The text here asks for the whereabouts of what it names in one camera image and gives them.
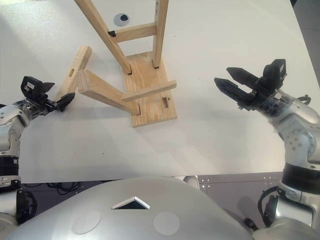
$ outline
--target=rectangular hole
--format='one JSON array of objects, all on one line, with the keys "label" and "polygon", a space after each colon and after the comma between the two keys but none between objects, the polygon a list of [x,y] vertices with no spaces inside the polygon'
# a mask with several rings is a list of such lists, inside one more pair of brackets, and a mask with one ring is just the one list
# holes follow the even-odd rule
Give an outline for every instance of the rectangular hole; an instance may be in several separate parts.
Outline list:
[{"label": "rectangular hole", "polygon": [[162,98],[162,102],[163,102],[163,105],[164,105],[164,108],[165,108],[165,109],[169,108],[169,104],[168,104],[168,99],[167,99],[167,97],[163,97],[163,98]]},{"label": "rectangular hole", "polygon": [[74,72],[75,72],[75,70],[72,68],[71,71],[70,71],[70,73],[69,73],[69,78],[72,77],[72,75],[74,74]]}]

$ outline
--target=white table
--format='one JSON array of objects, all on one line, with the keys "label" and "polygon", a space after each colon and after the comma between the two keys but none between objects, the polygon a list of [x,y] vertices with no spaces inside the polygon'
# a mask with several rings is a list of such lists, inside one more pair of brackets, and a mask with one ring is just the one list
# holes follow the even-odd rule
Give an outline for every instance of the white table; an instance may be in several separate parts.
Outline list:
[{"label": "white table", "polygon": [[[111,30],[117,13],[127,27],[152,22],[153,0],[94,0]],[[1,6],[0,102],[23,98],[24,76],[55,82],[54,98],[78,46],[89,45],[87,69],[124,91],[119,64],[72,0]],[[184,176],[282,171],[284,147],[267,119],[240,111],[214,77],[227,67],[260,77],[285,58],[283,90],[309,94],[320,112],[320,91],[289,0],[171,0],[163,58],[178,119],[132,128],[130,116],[77,94],[64,113],[40,116],[21,138],[24,183],[93,181],[137,176]],[[120,44],[126,55],[152,49],[152,37]]]}]

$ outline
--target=wood grain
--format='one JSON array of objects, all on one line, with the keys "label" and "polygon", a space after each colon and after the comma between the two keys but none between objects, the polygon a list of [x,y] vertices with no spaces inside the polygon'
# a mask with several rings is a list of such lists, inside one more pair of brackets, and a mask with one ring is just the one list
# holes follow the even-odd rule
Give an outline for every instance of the wood grain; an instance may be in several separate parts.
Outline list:
[{"label": "wood grain", "polygon": [[91,71],[78,71],[75,78],[80,94],[133,115],[140,114],[139,105],[136,101],[122,101],[121,96],[123,95],[123,92],[119,91]]},{"label": "wood grain", "polygon": [[169,0],[156,0],[154,21],[156,23],[156,33],[153,37],[152,60],[153,66],[158,68],[161,64],[162,46],[164,43],[166,18]]},{"label": "wood grain", "polygon": [[[132,75],[122,73],[127,93],[138,92],[168,82],[163,62],[160,68],[154,69],[152,52],[128,56],[132,67]],[[131,115],[134,128],[159,123],[177,118],[176,108],[171,91],[163,91],[135,100],[140,107],[140,115]]]},{"label": "wood grain", "polygon": [[75,57],[71,63],[71,66],[64,78],[64,81],[55,96],[55,101],[59,101],[62,96],[74,93],[77,87],[75,75],[77,71],[85,69],[89,57],[92,53],[92,49],[89,46],[80,46],[75,54]]},{"label": "wood grain", "polygon": [[167,81],[163,82],[161,84],[155,85],[155,86],[150,86],[146,88],[142,88],[138,91],[135,92],[130,92],[130,93],[125,93],[122,95],[121,99],[125,102],[129,102],[132,100],[140,99],[143,97],[147,97],[153,94],[158,94],[161,92],[168,91],[170,89],[174,89],[177,87],[177,81]]},{"label": "wood grain", "polygon": [[81,9],[85,17],[91,23],[95,31],[98,33],[104,44],[113,54],[115,59],[121,65],[123,72],[126,74],[131,73],[131,68],[129,61],[125,57],[119,45],[112,40],[112,37],[109,35],[109,29],[105,24],[104,20],[97,11],[95,5],[91,0],[74,0],[78,7]]},{"label": "wood grain", "polygon": [[138,26],[127,27],[116,30],[115,37],[112,39],[116,43],[153,36],[156,34],[156,23],[147,23]]}]

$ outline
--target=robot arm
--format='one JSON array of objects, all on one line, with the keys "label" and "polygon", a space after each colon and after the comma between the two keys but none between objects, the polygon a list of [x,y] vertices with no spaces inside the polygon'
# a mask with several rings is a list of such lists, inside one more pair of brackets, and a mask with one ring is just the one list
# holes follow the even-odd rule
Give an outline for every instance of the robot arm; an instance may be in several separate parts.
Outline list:
[{"label": "robot arm", "polygon": [[8,106],[0,105],[0,238],[5,231],[35,214],[34,204],[31,213],[29,211],[29,198],[35,202],[33,195],[20,188],[20,137],[31,120],[54,110],[63,111],[73,100],[75,93],[66,94],[58,102],[49,100],[46,92],[53,85],[25,76],[21,90],[26,99]]},{"label": "robot arm", "polygon": [[280,90],[287,75],[284,59],[267,65],[260,78],[242,68],[228,67],[227,71],[252,92],[246,93],[227,79],[215,78],[219,90],[235,100],[240,109],[257,110],[266,116],[284,141],[285,167],[277,189],[280,197],[272,199],[266,208],[268,225],[286,217],[319,230],[320,116],[307,106],[311,99],[307,95],[294,98]]}]

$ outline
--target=wooden board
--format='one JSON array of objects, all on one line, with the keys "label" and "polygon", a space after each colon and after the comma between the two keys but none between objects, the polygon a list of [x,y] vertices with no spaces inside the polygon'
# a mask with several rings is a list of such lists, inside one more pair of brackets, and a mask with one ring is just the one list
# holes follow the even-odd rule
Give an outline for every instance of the wooden board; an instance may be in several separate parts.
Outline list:
[{"label": "wooden board", "polygon": [[149,87],[146,87],[146,88],[142,88],[142,89],[140,89],[138,91],[135,91],[135,92],[125,93],[125,94],[123,94],[121,96],[121,99],[124,102],[129,102],[129,101],[140,99],[140,98],[143,98],[143,97],[147,97],[147,96],[150,96],[150,95],[153,95],[153,94],[158,94],[158,93],[161,93],[161,92],[165,92],[165,91],[168,91],[170,89],[175,89],[176,87],[177,87],[177,81],[176,80],[167,81],[167,82],[163,82],[163,83],[160,83],[158,85],[155,85],[155,86],[149,86]]},{"label": "wooden board", "polygon": [[[132,74],[122,71],[124,86],[127,93],[137,92],[168,82],[164,63],[154,69],[152,52],[144,52],[127,57]],[[171,91],[156,93],[136,100],[140,106],[139,115],[131,115],[134,128],[155,124],[177,118],[176,108]]]},{"label": "wooden board", "polygon": [[115,37],[112,39],[116,43],[133,39],[145,38],[156,34],[156,23],[147,23],[138,26],[131,26],[114,31]]},{"label": "wooden board", "polygon": [[78,71],[75,75],[78,92],[89,98],[111,105],[115,108],[139,114],[139,105],[136,101],[124,102],[121,100],[123,93],[92,73],[89,70]]},{"label": "wooden board", "polygon": [[92,49],[89,46],[80,46],[75,54],[72,64],[64,78],[64,81],[55,96],[55,101],[59,101],[60,98],[68,93],[74,93],[77,87],[75,79],[76,73],[79,70],[85,69]]}]

